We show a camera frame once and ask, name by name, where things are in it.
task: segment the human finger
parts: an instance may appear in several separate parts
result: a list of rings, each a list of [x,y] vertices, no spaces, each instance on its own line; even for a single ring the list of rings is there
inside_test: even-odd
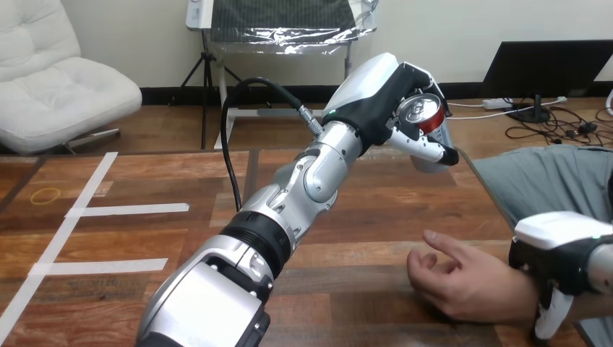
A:
[[[451,236],[427,230],[424,232],[424,241],[428,246],[445,253],[460,263],[470,259],[472,248]]]
[[[411,251],[408,254],[406,266],[408,279],[411,281],[412,286],[418,286],[435,296],[446,296],[448,284],[446,284],[445,277],[424,266],[418,252]]]
[[[461,268],[462,265],[457,261],[457,260],[448,260],[446,262],[443,262],[442,264],[438,264],[436,267],[434,267],[432,269],[432,271],[436,272],[436,273],[442,273],[445,275],[449,275],[450,273],[452,273],[455,269]]]
[[[428,269],[432,269],[438,261],[438,256],[436,253],[428,253],[421,257],[420,262],[421,265],[427,267]]]

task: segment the chair leg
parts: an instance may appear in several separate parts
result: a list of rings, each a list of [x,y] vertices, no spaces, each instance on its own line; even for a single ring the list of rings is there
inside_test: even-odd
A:
[[[111,130],[106,130],[104,132],[96,132],[94,134],[89,134],[86,137],[82,137],[80,139],[75,139],[72,141],[68,141],[66,143],[64,143],[64,146],[66,147],[66,149],[68,149],[71,153],[74,153],[74,151],[72,150],[75,147],[79,147],[82,145],[86,145],[88,143],[94,142],[94,141],[98,141],[101,139],[105,139],[108,137],[119,137],[121,135],[121,132],[119,131],[119,129],[111,129]]]

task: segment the white cushion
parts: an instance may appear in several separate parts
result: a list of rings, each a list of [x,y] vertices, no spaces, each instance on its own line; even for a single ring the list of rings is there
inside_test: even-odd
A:
[[[45,150],[135,112],[141,102],[138,86],[115,69],[66,59],[0,82],[0,141],[18,153]]]
[[[80,55],[59,0],[0,0],[0,82]]]

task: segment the tape line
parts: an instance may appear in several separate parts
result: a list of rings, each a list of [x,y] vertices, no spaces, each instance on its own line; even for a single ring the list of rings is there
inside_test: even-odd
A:
[[[157,204],[157,205],[131,205],[110,207],[72,208],[66,218],[80,215],[81,217],[94,217],[101,215],[143,215],[148,213],[175,213],[189,211],[188,204]]]
[[[161,271],[168,258],[122,260],[118,262],[55,262],[34,264],[28,275],[98,275],[103,273],[141,273]]]
[[[90,203],[95,191],[104,179],[104,176],[111,165],[113,165],[115,158],[117,158],[117,153],[106,153],[93,175],[90,177],[90,180],[87,181],[77,201],[74,202],[72,208],[84,209],[87,207],[87,204]],[[79,218],[80,215],[77,214],[74,217],[64,219],[64,222],[62,222],[58,231],[53,236],[53,239],[45,249],[45,252],[40,256],[38,260],[39,263],[51,264],[55,262],[62,247],[66,244],[70,233],[72,233],[72,230],[77,225]],[[4,340],[6,340],[11,333],[15,323],[30,302],[44,277],[44,274],[28,276],[15,294],[15,297],[9,303],[9,306],[7,306],[2,316],[0,316],[0,345],[4,343]]]

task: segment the cable connector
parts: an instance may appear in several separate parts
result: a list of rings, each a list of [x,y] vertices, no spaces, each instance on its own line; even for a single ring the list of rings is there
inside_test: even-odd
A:
[[[300,117],[302,119],[304,119],[304,121],[306,122],[306,125],[309,126],[309,130],[311,130],[313,135],[320,136],[321,134],[323,134],[324,128],[315,119],[315,117],[313,117],[313,115],[311,114],[311,111],[309,111],[308,108],[306,108],[306,107],[304,107],[304,105],[302,105],[302,106],[300,106],[300,109],[298,110],[298,113],[300,114]]]

